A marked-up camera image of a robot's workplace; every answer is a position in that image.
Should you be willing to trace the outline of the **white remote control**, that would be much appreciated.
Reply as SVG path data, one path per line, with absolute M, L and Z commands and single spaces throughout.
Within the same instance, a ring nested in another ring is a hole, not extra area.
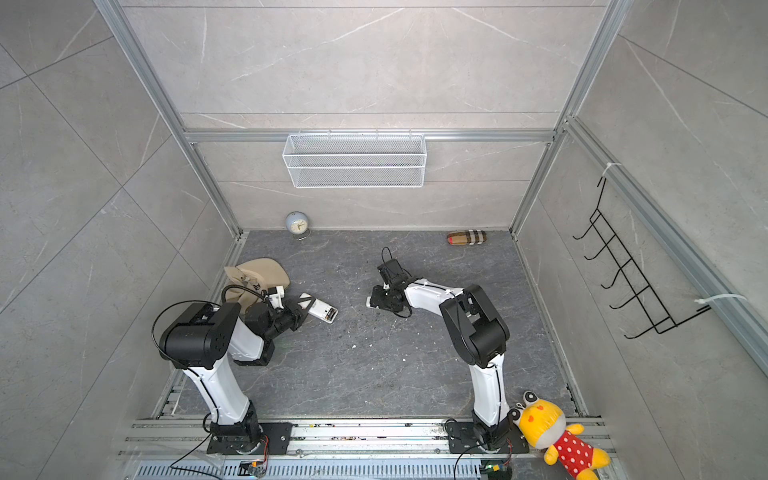
M 308 315 L 327 324 L 333 324 L 338 316 L 338 310 L 335 307 L 308 293 L 301 294 L 298 303 Z

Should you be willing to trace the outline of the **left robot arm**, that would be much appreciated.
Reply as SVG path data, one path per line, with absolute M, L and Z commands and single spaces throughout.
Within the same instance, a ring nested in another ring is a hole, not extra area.
M 306 320 L 315 300 L 288 301 L 281 308 L 270 303 L 255 314 L 240 317 L 242 305 L 184 300 L 186 309 L 155 339 L 160 356 L 182 370 L 197 386 L 210 412 L 211 439 L 245 450 L 263 437 L 253 402 L 240 388 L 231 364 L 266 366 L 275 351 L 274 340 L 295 331 Z

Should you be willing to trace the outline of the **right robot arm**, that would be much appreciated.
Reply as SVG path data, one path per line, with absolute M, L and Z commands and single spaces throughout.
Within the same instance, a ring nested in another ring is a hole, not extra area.
M 509 329 L 478 285 L 453 288 L 410 275 L 395 259 L 378 266 L 383 283 L 372 289 L 367 306 L 400 316 L 417 309 L 440 316 L 450 340 L 470 371 L 474 393 L 473 429 L 480 446 L 504 441 L 511 421 L 503 364 Z

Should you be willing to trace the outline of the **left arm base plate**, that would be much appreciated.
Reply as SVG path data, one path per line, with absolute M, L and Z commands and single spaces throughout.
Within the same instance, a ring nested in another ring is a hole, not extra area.
M 284 455 L 288 450 L 293 424 L 288 422 L 260 423 L 258 426 L 239 423 L 211 427 L 208 454 L 257 455 L 267 448 L 269 455 Z

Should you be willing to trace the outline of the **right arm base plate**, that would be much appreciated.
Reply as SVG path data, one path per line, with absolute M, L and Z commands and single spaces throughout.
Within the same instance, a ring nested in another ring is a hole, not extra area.
M 443 423 L 451 453 L 512 453 L 530 451 L 528 443 L 516 425 L 503 421 L 493 428 L 482 422 L 463 422 L 448 419 Z

